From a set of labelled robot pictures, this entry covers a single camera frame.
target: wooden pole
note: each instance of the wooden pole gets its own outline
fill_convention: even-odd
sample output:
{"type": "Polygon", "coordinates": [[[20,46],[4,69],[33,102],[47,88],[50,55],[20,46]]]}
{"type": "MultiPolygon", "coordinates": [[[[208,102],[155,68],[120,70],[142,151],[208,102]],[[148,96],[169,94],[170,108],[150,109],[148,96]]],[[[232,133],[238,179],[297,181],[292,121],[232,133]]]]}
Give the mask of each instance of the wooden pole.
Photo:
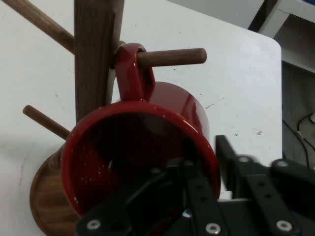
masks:
{"type": "Polygon", "coordinates": [[[2,0],[21,16],[74,53],[73,36],[28,0],[2,0]]]}
{"type": "Polygon", "coordinates": [[[77,122],[111,103],[124,0],[74,0],[75,105],[77,122]]]}

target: wooden mug tree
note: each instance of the wooden mug tree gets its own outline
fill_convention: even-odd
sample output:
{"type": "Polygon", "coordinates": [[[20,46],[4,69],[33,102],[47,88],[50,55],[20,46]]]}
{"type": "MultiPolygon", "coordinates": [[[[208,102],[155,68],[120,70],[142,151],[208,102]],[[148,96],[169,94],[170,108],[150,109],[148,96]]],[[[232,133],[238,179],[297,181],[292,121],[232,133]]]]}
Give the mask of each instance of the wooden mug tree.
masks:
{"type": "MultiPolygon", "coordinates": [[[[75,108],[78,122],[91,111],[111,103],[125,0],[74,0],[74,37],[28,0],[2,0],[28,21],[74,54],[75,108]]],[[[140,68],[204,63],[204,49],[138,54],[140,68]]],[[[23,113],[65,139],[70,131],[27,105],[23,113]]],[[[63,146],[37,171],[31,185],[33,217],[48,236],[71,236],[79,216],[68,204],[60,178],[63,146]]]]}

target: red mug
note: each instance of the red mug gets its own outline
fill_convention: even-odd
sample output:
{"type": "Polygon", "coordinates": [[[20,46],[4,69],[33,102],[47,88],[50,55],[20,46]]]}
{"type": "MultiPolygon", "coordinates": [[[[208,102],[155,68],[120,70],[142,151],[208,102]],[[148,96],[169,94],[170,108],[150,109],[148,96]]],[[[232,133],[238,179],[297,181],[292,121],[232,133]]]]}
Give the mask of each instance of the red mug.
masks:
{"type": "Polygon", "coordinates": [[[115,70],[121,101],[84,117],[64,145],[63,187],[79,215],[125,182],[178,157],[200,157],[219,197],[219,166],[207,140],[203,107],[183,88],[156,82],[152,68],[139,69],[138,52],[145,49],[136,43],[119,48],[115,70]]]}

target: white table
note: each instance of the white table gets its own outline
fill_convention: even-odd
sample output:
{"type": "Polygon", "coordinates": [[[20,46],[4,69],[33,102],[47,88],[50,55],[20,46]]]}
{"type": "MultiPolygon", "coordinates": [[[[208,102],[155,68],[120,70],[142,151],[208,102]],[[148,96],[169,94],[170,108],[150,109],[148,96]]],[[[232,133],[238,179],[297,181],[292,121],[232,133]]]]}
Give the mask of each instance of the white table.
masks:
{"type": "MultiPolygon", "coordinates": [[[[73,33],[72,1],[32,2],[73,33]]],[[[0,235],[38,236],[30,185],[63,141],[22,109],[31,104],[68,129],[75,125],[74,56],[1,2],[0,18],[0,235]]],[[[265,165],[281,158],[281,51],[273,39],[165,0],[127,0],[121,39],[148,51],[205,48],[205,64],[154,68],[156,80],[211,105],[213,147],[224,134],[238,153],[265,165]]]]}

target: black cable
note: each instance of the black cable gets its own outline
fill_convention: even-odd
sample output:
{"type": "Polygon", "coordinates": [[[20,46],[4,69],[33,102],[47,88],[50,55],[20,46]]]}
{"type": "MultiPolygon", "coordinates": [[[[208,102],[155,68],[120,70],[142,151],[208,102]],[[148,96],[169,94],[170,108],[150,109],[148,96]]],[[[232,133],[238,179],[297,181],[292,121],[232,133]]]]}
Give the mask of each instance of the black cable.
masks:
{"type": "Polygon", "coordinates": [[[306,159],[306,166],[307,168],[310,168],[310,162],[309,162],[309,154],[307,153],[307,149],[303,143],[303,141],[300,139],[300,135],[295,132],[287,123],[284,119],[282,119],[282,122],[288,127],[288,129],[294,134],[294,136],[297,138],[297,140],[300,142],[300,144],[302,145],[303,149],[304,149],[304,153],[305,153],[305,159],[306,159]]]}
{"type": "Polygon", "coordinates": [[[297,127],[297,132],[298,134],[301,136],[301,138],[315,151],[315,147],[306,139],[304,138],[304,136],[302,135],[302,133],[300,132],[300,124],[303,120],[305,120],[306,118],[311,117],[312,113],[302,117],[299,122],[297,123],[296,127],[297,127]]]}
{"type": "Polygon", "coordinates": [[[297,125],[296,125],[297,131],[300,131],[300,124],[301,124],[301,122],[302,122],[305,118],[310,117],[311,115],[312,115],[312,113],[311,113],[311,114],[308,114],[307,116],[302,117],[302,118],[299,120],[299,122],[297,122],[297,125]]]}

